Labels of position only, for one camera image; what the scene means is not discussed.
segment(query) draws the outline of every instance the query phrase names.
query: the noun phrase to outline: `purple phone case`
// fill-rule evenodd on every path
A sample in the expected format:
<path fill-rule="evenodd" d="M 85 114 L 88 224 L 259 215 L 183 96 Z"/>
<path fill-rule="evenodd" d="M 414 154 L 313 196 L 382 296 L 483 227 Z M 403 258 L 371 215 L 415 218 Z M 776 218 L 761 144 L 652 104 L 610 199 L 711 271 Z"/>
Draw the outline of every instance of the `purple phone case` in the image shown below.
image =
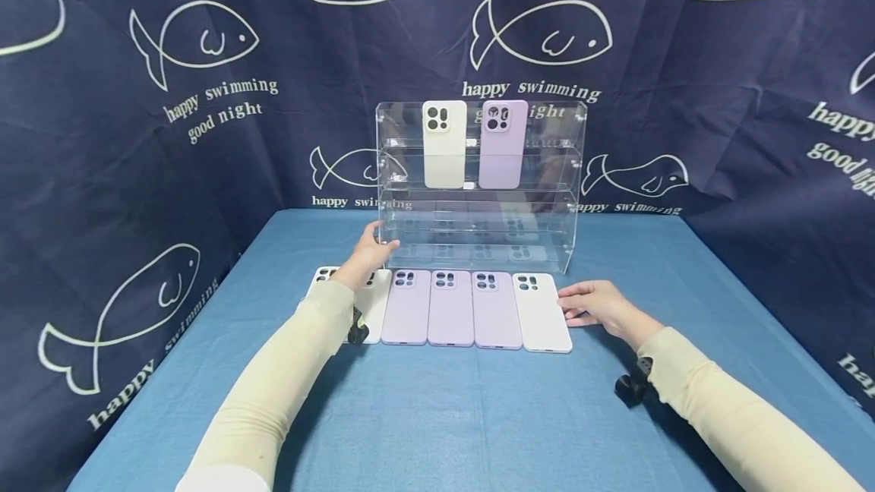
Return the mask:
<path fill-rule="evenodd" d="M 490 107 L 497 107 L 499 115 L 491 117 Z M 489 122 L 501 126 L 501 111 L 507 109 L 507 129 L 489 129 Z M 529 104 L 521 99 L 487 101 L 480 118 L 480 188 L 517 188 L 523 169 L 523 147 L 526 144 L 526 124 Z"/>
<path fill-rule="evenodd" d="M 523 332 L 516 312 L 516 296 L 513 296 L 513 278 L 505 272 L 474 272 L 471 275 L 474 342 L 479 348 L 522 348 Z"/>
<path fill-rule="evenodd" d="M 471 273 L 461 270 L 433 272 L 431 303 L 428 306 L 431 308 L 428 312 L 428 343 L 435 346 L 473 345 L 474 309 L 471 301 Z"/>
<path fill-rule="evenodd" d="M 407 274 L 413 273 L 413 285 L 407 283 Z M 431 273 L 425 270 L 396 270 L 392 272 L 392 286 L 388 291 L 386 315 L 381 340 L 385 344 L 422 346 L 428 338 L 428 292 L 431 291 Z"/>

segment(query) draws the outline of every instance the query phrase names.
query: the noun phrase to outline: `dark blue fabric backdrop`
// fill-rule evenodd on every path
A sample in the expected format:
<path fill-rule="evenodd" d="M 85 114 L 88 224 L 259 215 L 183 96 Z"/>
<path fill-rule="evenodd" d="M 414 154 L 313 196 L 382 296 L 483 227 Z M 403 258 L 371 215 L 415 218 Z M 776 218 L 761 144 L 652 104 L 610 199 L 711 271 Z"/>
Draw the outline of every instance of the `dark blue fabric backdrop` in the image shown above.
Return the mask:
<path fill-rule="evenodd" d="M 870 2 L 0 0 L 0 488 L 62 490 L 272 213 L 374 206 L 380 101 L 585 102 L 582 210 L 684 216 L 875 414 Z"/>

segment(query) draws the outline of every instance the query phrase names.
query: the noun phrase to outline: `acrylic display stand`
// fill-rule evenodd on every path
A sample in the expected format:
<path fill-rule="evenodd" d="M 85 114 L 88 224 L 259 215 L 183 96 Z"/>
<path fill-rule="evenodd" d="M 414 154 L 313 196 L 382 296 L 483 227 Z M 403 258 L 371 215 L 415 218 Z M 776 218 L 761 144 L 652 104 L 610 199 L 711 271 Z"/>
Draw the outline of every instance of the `acrylic display stand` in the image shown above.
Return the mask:
<path fill-rule="evenodd" d="M 376 109 L 380 239 L 401 241 L 387 266 L 564 273 L 576 240 L 586 106 L 529 102 L 522 152 L 496 154 L 504 147 L 493 143 L 481 154 L 483 102 L 449 103 L 455 128 L 465 117 L 462 152 L 457 132 L 428 133 L 435 111 L 422 102 Z M 435 179 L 452 188 L 434 188 Z M 480 186 L 502 183 L 512 188 Z"/>

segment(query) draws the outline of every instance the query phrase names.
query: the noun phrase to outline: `human hand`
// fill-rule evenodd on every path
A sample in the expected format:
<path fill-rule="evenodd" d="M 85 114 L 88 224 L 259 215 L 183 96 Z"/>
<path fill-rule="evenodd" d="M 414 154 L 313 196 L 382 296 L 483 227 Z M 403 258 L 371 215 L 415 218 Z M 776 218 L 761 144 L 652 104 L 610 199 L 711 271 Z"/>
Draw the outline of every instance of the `human hand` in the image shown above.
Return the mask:
<path fill-rule="evenodd" d="M 636 351 L 647 338 L 663 329 L 663 325 L 641 312 L 604 279 L 581 281 L 560 289 L 558 304 L 564 309 L 566 325 L 601 324 Z"/>
<path fill-rule="evenodd" d="M 401 244 L 398 240 L 383 244 L 376 241 L 374 231 L 379 225 L 380 221 L 373 221 L 365 226 L 361 238 L 352 249 L 352 255 L 332 275 L 333 280 L 340 281 L 351 290 L 357 291 L 364 286 L 370 275 L 386 262 L 392 251 L 397 249 Z"/>

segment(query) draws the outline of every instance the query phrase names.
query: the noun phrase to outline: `arm sleeve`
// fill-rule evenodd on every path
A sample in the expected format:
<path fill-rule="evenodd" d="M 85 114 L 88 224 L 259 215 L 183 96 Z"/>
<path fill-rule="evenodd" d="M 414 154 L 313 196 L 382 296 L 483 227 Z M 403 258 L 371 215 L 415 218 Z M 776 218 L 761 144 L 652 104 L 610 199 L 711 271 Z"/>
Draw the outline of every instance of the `arm sleeve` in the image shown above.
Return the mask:
<path fill-rule="evenodd" d="M 337 281 L 313 286 L 237 378 L 177 492 L 270 491 L 289 428 L 352 326 L 352 300 Z"/>
<path fill-rule="evenodd" d="M 702 437 L 748 492 L 864 492 L 803 430 L 666 327 L 638 350 L 659 399 Z"/>

